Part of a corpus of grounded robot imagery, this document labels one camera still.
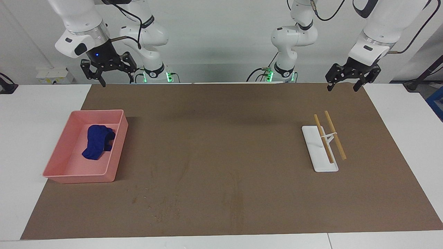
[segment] wooden rod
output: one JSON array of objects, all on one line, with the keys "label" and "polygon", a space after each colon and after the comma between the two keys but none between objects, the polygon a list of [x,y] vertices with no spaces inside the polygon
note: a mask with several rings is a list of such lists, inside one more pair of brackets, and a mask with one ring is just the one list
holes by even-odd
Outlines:
[{"label": "wooden rod", "polygon": [[323,147],[325,148],[326,155],[328,155],[329,163],[334,163],[334,160],[332,159],[332,155],[331,155],[331,152],[328,147],[328,143],[326,142],[326,138],[324,137],[325,133],[322,130],[322,127],[320,125],[320,120],[319,120],[319,117],[317,116],[317,114],[314,114],[314,119],[315,119],[315,123],[317,124],[317,129],[319,130],[319,134],[322,138]]},{"label": "wooden rod", "polygon": [[[332,132],[336,132],[334,124],[332,123],[331,117],[329,116],[329,112],[325,111],[325,115],[326,115],[326,119],[328,119],[329,128],[331,129]],[[346,159],[346,154],[345,154],[345,151],[343,150],[342,143],[340,142],[340,139],[338,138],[338,134],[337,133],[334,134],[334,141],[335,141],[335,144],[338,147],[338,151],[340,152],[340,155],[342,156],[342,159],[345,160]]]}]

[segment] white rectangular base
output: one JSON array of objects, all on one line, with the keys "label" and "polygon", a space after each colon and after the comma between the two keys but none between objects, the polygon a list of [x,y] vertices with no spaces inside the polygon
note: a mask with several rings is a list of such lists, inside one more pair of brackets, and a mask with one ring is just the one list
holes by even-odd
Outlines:
[{"label": "white rectangular base", "polygon": [[327,149],[331,152],[334,160],[334,163],[330,163],[317,126],[303,126],[302,131],[315,172],[337,172],[338,166],[334,154],[330,146],[328,146]]}]

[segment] green light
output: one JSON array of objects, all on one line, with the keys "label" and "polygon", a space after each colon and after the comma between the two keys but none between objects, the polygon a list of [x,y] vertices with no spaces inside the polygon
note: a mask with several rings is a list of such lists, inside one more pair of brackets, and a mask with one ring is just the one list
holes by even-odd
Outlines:
[{"label": "green light", "polygon": [[274,72],[269,71],[268,75],[266,76],[266,81],[267,82],[272,82],[272,77],[274,76]]},{"label": "green light", "polygon": [[174,77],[168,72],[166,72],[166,78],[168,83],[174,82]]}]

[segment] robotic arm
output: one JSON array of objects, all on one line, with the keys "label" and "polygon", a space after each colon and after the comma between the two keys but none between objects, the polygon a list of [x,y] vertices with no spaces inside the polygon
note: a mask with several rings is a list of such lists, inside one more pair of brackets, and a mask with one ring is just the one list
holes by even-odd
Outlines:
[{"label": "robotic arm", "polygon": [[277,60],[271,66],[274,81],[291,81],[297,61],[294,47],[308,46],[317,40],[310,0],[294,0],[291,17],[295,26],[279,27],[272,32],[271,41],[278,49]]},{"label": "robotic arm", "polygon": [[[102,72],[119,70],[126,72],[133,82],[133,74],[138,67],[129,52],[117,54],[112,42],[131,37],[138,38],[139,26],[122,27],[120,33],[125,37],[110,39],[109,31],[102,17],[96,11],[93,0],[48,0],[55,12],[62,18],[66,30],[56,42],[55,47],[62,54],[77,58],[86,53],[89,60],[82,59],[80,66],[88,79],[98,80],[103,87],[106,83],[101,76]],[[154,23],[149,8],[141,5],[145,0],[102,0],[105,4],[123,4],[121,8],[134,12],[140,19],[145,19],[141,25],[140,45],[131,40],[124,43],[139,53],[144,62],[144,70],[153,79],[164,79],[160,73],[164,72],[160,55],[153,46],[167,43],[168,36],[163,27]]]},{"label": "robotic arm", "polygon": [[363,9],[354,5],[356,12],[368,22],[348,54],[345,65],[335,63],[326,74],[331,91],[337,82],[358,78],[354,91],[366,83],[372,83],[381,69],[378,61],[400,39],[429,0],[368,0]]}]

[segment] white wall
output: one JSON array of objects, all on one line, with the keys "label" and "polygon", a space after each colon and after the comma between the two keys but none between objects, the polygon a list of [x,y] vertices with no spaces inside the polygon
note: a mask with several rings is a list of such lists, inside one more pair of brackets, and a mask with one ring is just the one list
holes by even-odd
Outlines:
[{"label": "white wall", "polygon": [[[80,58],[65,57],[54,48],[64,26],[47,1],[2,1],[53,65],[68,67],[78,83],[91,82],[80,70]],[[340,2],[320,1],[320,15],[329,17]],[[183,82],[246,80],[253,69],[267,66],[276,53],[270,41],[272,30],[294,24],[284,0],[150,0],[149,3],[156,21],[170,33],[170,42],[159,50],[165,63],[180,74]],[[401,50],[407,45],[434,7],[432,3],[420,14],[395,48]],[[109,24],[112,37],[118,36],[121,26],[131,23],[112,6],[98,5],[97,9]],[[3,20],[1,16],[0,70],[18,83],[37,84],[34,67],[43,61],[41,55],[36,51],[23,52],[23,42],[11,38],[15,30],[4,27]],[[440,11],[408,53],[384,58],[378,81],[387,83],[393,79],[442,22],[443,11]],[[351,0],[347,0],[334,19],[329,22],[315,20],[315,25],[319,30],[317,43],[297,49],[299,82],[324,82],[324,75],[333,63],[346,61],[365,20],[355,13]],[[115,47],[119,53],[131,51],[121,42],[116,42]],[[134,58],[141,62],[135,53]],[[108,83],[128,82],[127,75],[122,72],[105,72],[103,77]]]},{"label": "white wall", "polygon": [[[410,80],[417,78],[443,54],[443,25],[420,48],[414,57],[403,67],[394,80]],[[443,70],[426,80],[443,80]]]}]

